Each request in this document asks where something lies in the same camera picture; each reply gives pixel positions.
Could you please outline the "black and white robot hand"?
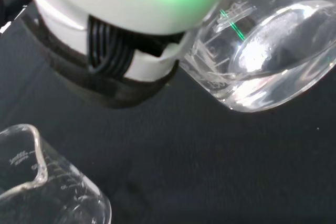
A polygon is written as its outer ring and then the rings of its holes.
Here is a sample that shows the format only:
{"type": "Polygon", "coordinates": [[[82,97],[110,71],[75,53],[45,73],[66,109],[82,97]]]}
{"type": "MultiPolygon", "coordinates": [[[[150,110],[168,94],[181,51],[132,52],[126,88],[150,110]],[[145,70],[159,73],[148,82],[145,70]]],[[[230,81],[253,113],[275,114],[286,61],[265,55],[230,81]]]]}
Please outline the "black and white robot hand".
{"type": "Polygon", "coordinates": [[[137,106],[174,77],[224,0],[33,0],[22,22],[40,55],[78,96],[137,106]]]}

